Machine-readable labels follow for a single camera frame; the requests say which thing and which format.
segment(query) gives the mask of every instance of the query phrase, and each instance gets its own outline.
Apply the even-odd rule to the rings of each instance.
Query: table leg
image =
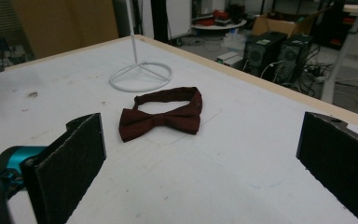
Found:
[[[358,30],[358,16],[356,17],[352,28],[349,30],[347,38],[345,39],[344,45],[341,48],[341,51],[338,54],[336,62],[334,63],[333,70],[331,71],[330,75],[326,77],[324,80],[324,88],[322,90],[322,97],[321,100],[332,104],[333,103],[333,96],[334,96],[334,87],[336,84],[336,77],[339,71],[339,68],[342,65],[342,62],[347,55],[347,51],[351,46],[351,42],[354,39]]]

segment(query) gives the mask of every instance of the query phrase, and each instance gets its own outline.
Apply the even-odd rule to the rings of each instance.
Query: floor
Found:
[[[250,31],[240,29],[238,34],[240,38],[246,37]],[[228,48],[225,47],[227,39],[230,35],[227,31],[201,31],[196,35],[188,35],[181,38],[182,46],[180,49],[198,54],[201,57],[215,61],[217,56],[225,54],[230,51],[237,52],[240,56],[243,55],[243,48]],[[332,64],[336,60],[339,50],[321,47],[317,55],[312,57],[308,63],[313,64]],[[335,88],[333,105],[348,109],[352,112],[358,113],[358,57],[348,56],[345,59],[344,65],[340,68],[337,76],[337,84]],[[328,76],[328,70],[332,66],[327,67],[325,75]],[[311,80],[303,77],[303,85],[309,85]],[[308,92],[303,92],[309,96],[320,99],[323,88],[323,82],[313,82]]]

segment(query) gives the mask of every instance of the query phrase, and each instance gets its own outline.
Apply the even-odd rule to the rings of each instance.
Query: wire stand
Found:
[[[112,86],[120,91],[153,91],[167,85],[172,80],[172,70],[164,63],[140,62],[136,53],[133,34],[130,0],[127,0],[127,13],[131,30],[131,42],[135,64],[118,69],[109,78]]]

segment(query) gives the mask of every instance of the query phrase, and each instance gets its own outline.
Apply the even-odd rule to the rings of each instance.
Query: bow tie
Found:
[[[202,98],[195,87],[175,88],[157,91],[135,97],[133,109],[123,109],[118,131],[123,142],[137,138],[156,126],[167,126],[184,133],[196,134],[200,127]],[[188,105],[161,114],[147,114],[138,110],[138,105],[147,102],[168,103],[172,101],[189,101]]]

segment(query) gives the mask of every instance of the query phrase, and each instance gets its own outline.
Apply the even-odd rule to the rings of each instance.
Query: computer tower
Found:
[[[303,71],[310,54],[313,37],[310,35],[292,35],[283,41],[278,61],[282,61],[275,70],[275,83],[292,83]]]
[[[266,32],[250,38],[245,44],[244,71],[256,77],[272,80],[275,66],[268,66],[277,62],[281,44],[286,38],[287,34],[279,32]]]

